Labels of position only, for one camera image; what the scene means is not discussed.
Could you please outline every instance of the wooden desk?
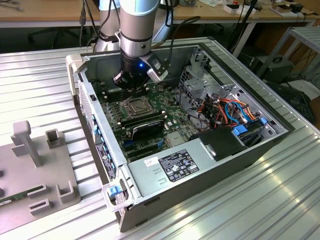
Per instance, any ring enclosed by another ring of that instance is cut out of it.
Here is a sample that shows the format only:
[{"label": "wooden desk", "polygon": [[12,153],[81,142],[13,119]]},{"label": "wooden desk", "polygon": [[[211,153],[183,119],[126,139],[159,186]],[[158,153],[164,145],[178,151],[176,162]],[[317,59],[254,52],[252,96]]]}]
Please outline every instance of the wooden desk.
[{"label": "wooden desk", "polygon": [[[0,6],[0,28],[69,27],[80,26],[82,0],[18,0],[24,11]],[[88,0],[95,24],[100,25],[100,13]],[[86,16],[86,26],[91,26]]]},{"label": "wooden desk", "polygon": [[[283,17],[273,12],[270,8],[271,5],[261,4],[263,9],[257,11],[254,15],[250,16],[248,22],[259,20],[259,21],[297,21],[297,16]],[[193,16],[200,16],[200,23],[210,23],[210,21],[220,21],[220,23],[225,23],[226,21],[238,21],[239,14],[226,12],[222,5],[217,5],[215,7],[209,6],[203,2],[198,1],[196,7],[186,7],[177,6],[174,10],[174,22],[179,23],[185,19]],[[316,20],[318,17],[316,15],[307,15],[305,21],[310,22]],[[304,18],[299,17],[299,22],[303,22]]]},{"label": "wooden desk", "polygon": [[[303,16],[289,16],[283,17],[273,12],[270,8],[271,5],[260,4],[263,9],[257,11],[254,15],[250,16],[247,23],[249,23],[237,44],[233,55],[238,57],[245,43],[247,42],[251,32],[253,31],[257,23],[297,23],[306,22],[307,27],[311,27],[319,16],[314,14]],[[201,20],[197,21],[196,24],[225,24],[225,23],[237,23],[239,14],[228,13],[223,10],[222,5],[215,7],[209,6],[203,2],[198,1],[196,7],[177,6],[174,10],[174,23],[179,24],[183,20],[186,20],[193,16],[200,16]]]}]

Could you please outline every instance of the white sticker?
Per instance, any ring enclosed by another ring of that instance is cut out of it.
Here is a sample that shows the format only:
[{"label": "white sticker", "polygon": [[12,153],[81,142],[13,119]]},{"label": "white sticker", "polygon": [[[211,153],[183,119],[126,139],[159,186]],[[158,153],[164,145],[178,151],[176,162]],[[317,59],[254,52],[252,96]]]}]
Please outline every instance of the white sticker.
[{"label": "white sticker", "polygon": [[7,201],[0,202],[0,206],[9,204],[9,203],[11,203],[11,202],[12,202],[11,200],[7,200]]},{"label": "white sticker", "polygon": [[157,156],[154,156],[152,158],[149,158],[147,160],[144,160],[144,163],[147,167],[151,167],[152,165],[155,165],[155,164],[158,164],[159,161],[158,161],[158,157]]},{"label": "white sticker", "polygon": [[190,167],[190,170],[192,170],[192,169],[194,169],[196,167],[197,167],[196,165],[193,165],[193,166]]}]

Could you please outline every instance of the motherboard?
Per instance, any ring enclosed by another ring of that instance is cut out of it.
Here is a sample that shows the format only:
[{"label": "motherboard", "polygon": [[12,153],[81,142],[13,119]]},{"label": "motherboard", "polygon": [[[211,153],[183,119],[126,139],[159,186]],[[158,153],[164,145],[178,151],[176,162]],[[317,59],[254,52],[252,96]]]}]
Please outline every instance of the motherboard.
[{"label": "motherboard", "polygon": [[145,96],[100,103],[129,162],[185,143],[201,128],[181,109],[176,89],[164,85],[149,86]]}]

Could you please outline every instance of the green circuit board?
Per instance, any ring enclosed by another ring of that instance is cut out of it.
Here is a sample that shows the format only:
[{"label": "green circuit board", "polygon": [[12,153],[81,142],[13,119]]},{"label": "green circuit board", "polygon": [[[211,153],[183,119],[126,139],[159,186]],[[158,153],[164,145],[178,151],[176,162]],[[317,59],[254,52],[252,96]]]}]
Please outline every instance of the green circuit board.
[{"label": "green circuit board", "polygon": [[[120,121],[133,119],[128,107],[125,106],[125,102],[128,102],[130,99],[118,102],[108,102],[105,99],[100,100],[102,109],[119,146],[129,162],[187,142],[191,135],[199,131],[188,119],[187,114],[180,106],[176,105],[175,96],[174,89],[162,88],[155,85],[150,86],[148,95],[142,97],[143,103],[147,101],[149,113],[165,111],[164,129],[157,135],[138,141],[130,141],[130,138],[128,138],[128,132],[131,130],[130,127],[124,129],[118,124]],[[138,103],[141,104],[140,98],[132,98],[131,100],[134,102],[137,99],[139,100]],[[145,108],[145,105],[135,105],[135,107],[139,110]]]}]

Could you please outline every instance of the expansion slot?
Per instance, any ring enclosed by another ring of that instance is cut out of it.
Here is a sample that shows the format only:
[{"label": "expansion slot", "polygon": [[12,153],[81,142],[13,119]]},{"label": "expansion slot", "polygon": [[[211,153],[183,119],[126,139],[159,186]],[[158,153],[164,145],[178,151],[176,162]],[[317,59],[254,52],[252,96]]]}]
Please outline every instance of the expansion slot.
[{"label": "expansion slot", "polygon": [[147,147],[144,147],[144,148],[142,148],[142,149],[139,149],[139,150],[136,150],[136,151],[127,153],[127,156],[128,156],[128,158],[132,158],[132,157],[135,157],[135,156],[144,154],[144,153],[148,153],[148,152],[150,152],[151,150],[157,149],[158,147],[159,147],[159,146],[158,146],[157,143],[156,143],[156,144],[152,144],[152,145],[147,146]]}]

